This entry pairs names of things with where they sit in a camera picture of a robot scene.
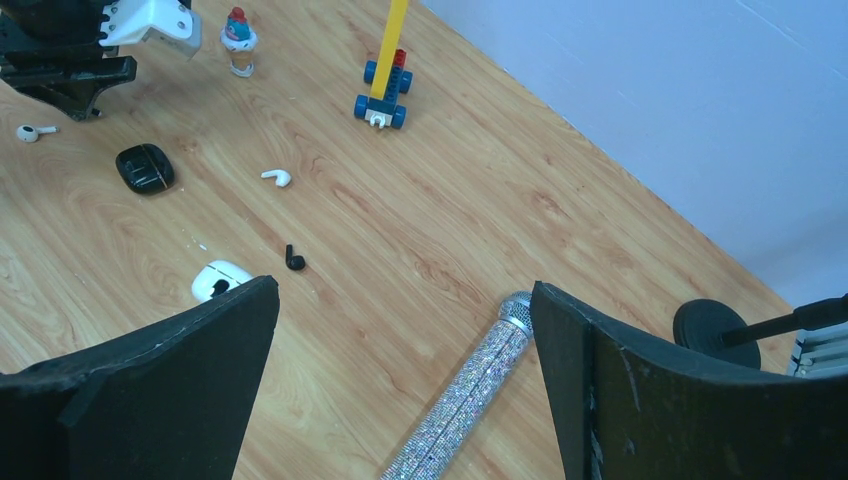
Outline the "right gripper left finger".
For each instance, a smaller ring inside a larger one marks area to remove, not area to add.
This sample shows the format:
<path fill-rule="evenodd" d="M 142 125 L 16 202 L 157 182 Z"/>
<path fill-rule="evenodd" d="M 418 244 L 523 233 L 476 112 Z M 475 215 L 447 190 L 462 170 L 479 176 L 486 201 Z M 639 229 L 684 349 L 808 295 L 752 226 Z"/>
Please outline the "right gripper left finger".
<path fill-rule="evenodd" d="M 229 479 L 280 309 L 258 276 L 1 378 L 5 479 Z"/>

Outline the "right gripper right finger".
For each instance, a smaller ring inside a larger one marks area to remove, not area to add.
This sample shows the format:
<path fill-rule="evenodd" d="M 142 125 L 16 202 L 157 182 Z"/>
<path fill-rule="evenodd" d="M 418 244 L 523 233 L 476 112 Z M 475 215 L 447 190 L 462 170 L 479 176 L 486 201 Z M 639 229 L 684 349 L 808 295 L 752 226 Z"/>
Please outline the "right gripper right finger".
<path fill-rule="evenodd" d="M 847 378 L 718 360 L 537 282 L 536 347 L 569 479 L 843 479 Z"/>

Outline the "black earbud charging case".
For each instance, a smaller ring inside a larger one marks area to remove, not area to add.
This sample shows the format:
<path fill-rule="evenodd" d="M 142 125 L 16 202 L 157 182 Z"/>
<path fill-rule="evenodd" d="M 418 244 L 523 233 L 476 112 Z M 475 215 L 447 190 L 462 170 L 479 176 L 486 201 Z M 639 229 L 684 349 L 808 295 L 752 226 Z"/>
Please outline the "black earbud charging case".
<path fill-rule="evenodd" d="M 174 185 L 176 172 L 157 145 L 142 143 L 116 156 L 116 169 L 127 187 L 140 195 L 153 195 Z"/>

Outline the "white earbud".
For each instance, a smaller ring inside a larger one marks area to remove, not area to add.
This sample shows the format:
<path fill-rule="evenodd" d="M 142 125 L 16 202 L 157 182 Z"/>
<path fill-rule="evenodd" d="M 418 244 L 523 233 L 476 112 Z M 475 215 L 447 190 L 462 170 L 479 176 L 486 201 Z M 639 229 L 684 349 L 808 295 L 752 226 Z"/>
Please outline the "white earbud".
<path fill-rule="evenodd" d="M 39 140 L 41 136 L 58 133 L 60 131 L 58 126 L 32 126 L 32 125 L 20 125 L 16 129 L 17 138 L 24 143 L 34 143 Z"/>
<path fill-rule="evenodd" d="M 279 188 L 287 187 L 292 180 L 291 174 L 283 169 L 273 169 L 264 171 L 260 174 L 262 179 L 273 179 L 274 184 Z"/>

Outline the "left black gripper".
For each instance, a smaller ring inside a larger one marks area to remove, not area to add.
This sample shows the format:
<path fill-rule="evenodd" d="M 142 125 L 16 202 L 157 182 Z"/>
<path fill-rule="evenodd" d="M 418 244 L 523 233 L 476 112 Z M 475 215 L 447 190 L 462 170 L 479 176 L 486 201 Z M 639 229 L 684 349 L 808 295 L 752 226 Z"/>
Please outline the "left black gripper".
<path fill-rule="evenodd" d="M 110 1 L 3 1 L 1 80 L 75 121 L 98 116 L 105 90 L 131 82 L 137 62 L 100 44 Z"/>

